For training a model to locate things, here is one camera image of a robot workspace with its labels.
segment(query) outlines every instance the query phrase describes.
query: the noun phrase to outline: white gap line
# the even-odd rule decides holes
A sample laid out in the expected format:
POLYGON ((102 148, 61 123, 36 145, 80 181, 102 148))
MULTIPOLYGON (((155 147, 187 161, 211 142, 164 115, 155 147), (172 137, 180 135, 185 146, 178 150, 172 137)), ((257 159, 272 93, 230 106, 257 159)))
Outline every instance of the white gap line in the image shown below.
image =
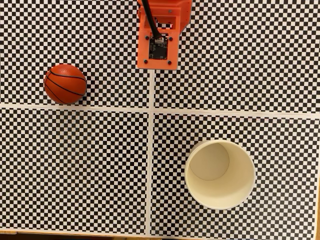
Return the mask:
POLYGON ((145 234, 151 233, 151 179, 152 179, 152 146, 153 146, 153 113, 154 105, 154 70, 148 70, 149 73, 149 112, 148 112, 148 152, 147 152, 147 169, 146 169, 146 205, 145 205, 145 234))
POLYGON ((320 113, 293 113, 293 112, 256 112, 236 110, 196 110, 183 108, 153 108, 156 114, 187 114, 187 115, 213 115, 213 116, 236 116, 236 117, 260 117, 260 118, 293 118, 293 119, 320 119, 320 113))
POLYGON ((154 102, 154 90, 150 94, 149 107, 121 107, 121 106, 74 106, 74 105, 40 105, 21 103, 0 103, 0 108, 12 109, 50 109, 50 110, 76 110, 76 111, 105 111, 124 113, 155 113, 155 114, 193 114, 212 116, 236 116, 236 117, 260 117, 260 118, 293 118, 293 119, 320 119, 320 113, 295 113, 295 112, 272 112, 272 111, 246 111, 246 110, 203 110, 184 108, 163 108, 151 103, 154 102))

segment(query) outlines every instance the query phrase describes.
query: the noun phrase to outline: checkerboard panel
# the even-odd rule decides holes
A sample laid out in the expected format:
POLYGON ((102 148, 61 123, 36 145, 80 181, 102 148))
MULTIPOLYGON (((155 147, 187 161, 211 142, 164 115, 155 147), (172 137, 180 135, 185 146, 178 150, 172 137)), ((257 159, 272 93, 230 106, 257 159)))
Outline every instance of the checkerboard panel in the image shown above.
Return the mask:
POLYGON ((160 236, 311 240, 316 221, 319 120, 154 115, 151 234, 160 236), (197 203, 185 185, 191 148, 224 139, 253 158, 256 184, 229 210, 197 203))
POLYGON ((178 70, 156 71, 157 108, 320 112, 319 1, 242 2, 193 1, 178 70))
POLYGON ((54 102, 43 80, 51 67, 72 64, 87 79, 77 105, 147 107, 147 70, 136 68, 137 1, 0 3, 0 102, 54 102))
POLYGON ((145 234, 147 113, 0 110, 0 228, 145 234))

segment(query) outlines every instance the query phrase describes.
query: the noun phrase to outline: black cable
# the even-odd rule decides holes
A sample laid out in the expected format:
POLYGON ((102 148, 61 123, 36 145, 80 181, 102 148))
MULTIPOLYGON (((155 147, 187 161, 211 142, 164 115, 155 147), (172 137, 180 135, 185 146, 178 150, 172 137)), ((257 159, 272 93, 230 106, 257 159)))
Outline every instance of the black cable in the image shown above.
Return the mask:
POLYGON ((148 19, 148 22, 149 22, 154 39, 162 38, 162 35, 158 31, 158 28, 157 28, 155 21, 154 21, 154 18, 152 16, 148 0, 142 0, 142 4, 143 4, 145 15, 148 19))

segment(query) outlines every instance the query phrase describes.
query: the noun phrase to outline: orange 3d-printed mount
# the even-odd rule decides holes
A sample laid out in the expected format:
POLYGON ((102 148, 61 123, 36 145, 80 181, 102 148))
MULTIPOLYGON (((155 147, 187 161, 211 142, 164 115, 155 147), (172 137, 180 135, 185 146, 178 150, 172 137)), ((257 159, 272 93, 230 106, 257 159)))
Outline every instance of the orange 3d-printed mount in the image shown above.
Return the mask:
POLYGON ((163 42, 153 38, 142 0, 137 1, 141 6, 138 10, 140 25, 137 67, 176 70, 179 36, 190 22, 192 0, 148 0, 153 20, 167 26, 157 26, 163 42))

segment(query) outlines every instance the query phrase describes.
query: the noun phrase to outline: orange basketball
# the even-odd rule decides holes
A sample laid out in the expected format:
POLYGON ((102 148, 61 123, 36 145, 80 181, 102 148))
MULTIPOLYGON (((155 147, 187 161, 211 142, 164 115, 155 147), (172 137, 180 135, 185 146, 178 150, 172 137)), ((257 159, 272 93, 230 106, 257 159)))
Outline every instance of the orange basketball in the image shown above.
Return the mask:
POLYGON ((44 90, 56 103, 74 104, 87 91, 87 81, 75 66, 62 64, 54 66, 44 78, 44 90))

